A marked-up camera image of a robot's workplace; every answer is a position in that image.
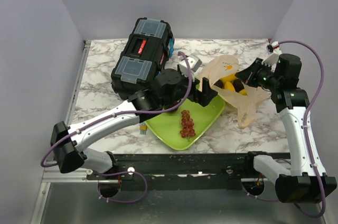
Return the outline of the translucent orange plastic bag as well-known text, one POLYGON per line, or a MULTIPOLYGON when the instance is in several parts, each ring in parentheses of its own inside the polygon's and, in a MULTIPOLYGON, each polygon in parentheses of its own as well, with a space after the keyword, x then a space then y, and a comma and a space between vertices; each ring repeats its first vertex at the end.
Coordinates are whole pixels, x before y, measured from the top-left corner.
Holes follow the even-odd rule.
POLYGON ((270 97, 270 93, 262 88, 244 86, 246 95, 222 89, 215 83, 221 78, 230 76, 240 69, 239 60, 232 55, 221 55, 204 65, 198 74, 198 79, 207 78, 209 86, 231 107, 237 110, 238 126, 248 127, 256 119, 259 106, 270 97))

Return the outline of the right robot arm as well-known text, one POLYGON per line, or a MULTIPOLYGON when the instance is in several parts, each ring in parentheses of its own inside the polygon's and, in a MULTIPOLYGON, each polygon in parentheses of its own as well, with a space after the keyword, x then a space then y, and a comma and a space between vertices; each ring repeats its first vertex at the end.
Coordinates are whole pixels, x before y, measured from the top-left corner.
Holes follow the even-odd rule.
POLYGON ((263 152, 249 154, 243 172, 248 177, 259 173, 275 185, 282 203, 320 203, 337 187, 322 165, 311 130, 309 99, 297 86, 302 63, 298 56, 281 54, 273 62, 257 58, 235 76, 245 85, 270 91, 286 131, 290 169, 263 152))

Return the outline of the dark purple fake plum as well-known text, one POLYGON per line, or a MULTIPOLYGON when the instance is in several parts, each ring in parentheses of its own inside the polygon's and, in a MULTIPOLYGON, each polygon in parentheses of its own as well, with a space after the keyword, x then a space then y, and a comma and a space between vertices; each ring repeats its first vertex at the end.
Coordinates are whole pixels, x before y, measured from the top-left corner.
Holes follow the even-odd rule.
POLYGON ((243 83, 240 79, 236 79, 232 82, 232 85, 235 89, 236 92, 240 92, 241 90, 244 89, 243 83))

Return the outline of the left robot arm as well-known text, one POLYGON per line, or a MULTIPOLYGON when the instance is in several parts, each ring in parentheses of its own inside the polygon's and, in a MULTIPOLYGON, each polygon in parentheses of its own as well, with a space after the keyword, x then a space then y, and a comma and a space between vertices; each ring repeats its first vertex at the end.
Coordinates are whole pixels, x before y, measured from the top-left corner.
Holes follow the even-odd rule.
POLYGON ((112 110, 79 124, 56 123, 50 140, 56 165, 61 173, 84 168, 112 179, 117 173, 113 155, 91 149, 93 143, 120 129, 173 111, 186 99, 205 107, 216 96, 207 78, 199 81, 191 74, 185 76, 180 71, 165 69, 148 88, 129 96, 112 110))

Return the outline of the fake red grape bunch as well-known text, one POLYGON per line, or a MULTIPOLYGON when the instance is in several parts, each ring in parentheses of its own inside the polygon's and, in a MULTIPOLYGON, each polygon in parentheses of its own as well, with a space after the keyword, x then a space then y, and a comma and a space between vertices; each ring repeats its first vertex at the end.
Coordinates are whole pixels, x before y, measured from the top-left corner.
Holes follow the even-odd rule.
POLYGON ((181 130, 182 138, 192 138, 195 136, 194 122, 189 110, 181 112, 181 130))

